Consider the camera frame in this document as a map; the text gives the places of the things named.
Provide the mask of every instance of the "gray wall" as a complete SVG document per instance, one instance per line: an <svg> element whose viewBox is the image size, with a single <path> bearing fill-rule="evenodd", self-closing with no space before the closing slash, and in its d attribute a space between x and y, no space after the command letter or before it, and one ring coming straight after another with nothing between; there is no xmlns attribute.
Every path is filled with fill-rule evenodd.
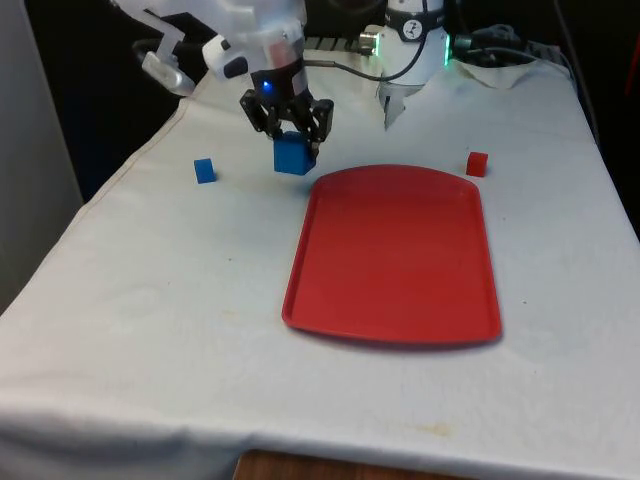
<svg viewBox="0 0 640 480"><path fill-rule="evenodd" d="M0 0L0 312L81 205L22 0Z"/></svg>

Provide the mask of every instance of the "red cube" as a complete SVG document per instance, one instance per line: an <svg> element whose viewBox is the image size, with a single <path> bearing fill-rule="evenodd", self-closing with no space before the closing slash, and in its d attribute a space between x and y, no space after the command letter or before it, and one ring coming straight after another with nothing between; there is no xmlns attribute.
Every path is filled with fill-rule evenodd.
<svg viewBox="0 0 640 480"><path fill-rule="evenodd" d="M486 153L471 152L467 161L467 175L472 177L485 177L487 175L487 165L489 155Z"/></svg>

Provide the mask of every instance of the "green light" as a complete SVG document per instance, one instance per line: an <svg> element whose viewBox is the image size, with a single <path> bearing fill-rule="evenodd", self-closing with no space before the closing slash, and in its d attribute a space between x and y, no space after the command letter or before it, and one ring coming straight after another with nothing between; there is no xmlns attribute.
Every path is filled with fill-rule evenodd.
<svg viewBox="0 0 640 480"><path fill-rule="evenodd" d="M380 55L380 34L376 35L376 46L373 49L373 54L377 57Z"/></svg>
<svg viewBox="0 0 640 480"><path fill-rule="evenodd" d="M447 39L444 43L444 66L449 65L449 61L451 60L451 37L447 35Z"/></svg>

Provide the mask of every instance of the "stain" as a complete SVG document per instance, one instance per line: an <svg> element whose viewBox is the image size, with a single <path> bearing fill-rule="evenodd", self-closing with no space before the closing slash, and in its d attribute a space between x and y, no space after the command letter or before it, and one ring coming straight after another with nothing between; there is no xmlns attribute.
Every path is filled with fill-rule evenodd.
<svg viewBox="0 0 640 480"><path fill-rule="evenodd" d="M450 437L453 434L453 428L446 423L434 423L433 425L421 425L417 429L423 433L430 433L438 437Z"/></svg>

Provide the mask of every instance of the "dark background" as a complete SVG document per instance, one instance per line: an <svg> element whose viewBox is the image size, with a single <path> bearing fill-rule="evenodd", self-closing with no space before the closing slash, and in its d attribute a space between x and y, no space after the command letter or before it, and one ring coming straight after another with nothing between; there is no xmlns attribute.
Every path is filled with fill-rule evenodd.
<svg viewBox="0 0 640 480"><path fill-rule="evenodd" d="M562 0L574 36L601 131L601 151L627 212L640 235L640 154L636 137L640 72L625 95L631 59L640 30L637 0L601 2ZM67 145L85 200L171 116L178 100L140 70L131 45L155 32L128 19L108 0L27 0L27 10L41 52ZM328 0L308 0L308 33L357 35L381 21L382 10L353 17L336 14ZM524 38L544 43L564 41L551 0L466 0L463 14L470 29L495 23L513 25ZM459 23L451 17L448 30ZM206 29L186 22L187 40L201 42ZM197 60L187 70L204 74Z"/></svg>

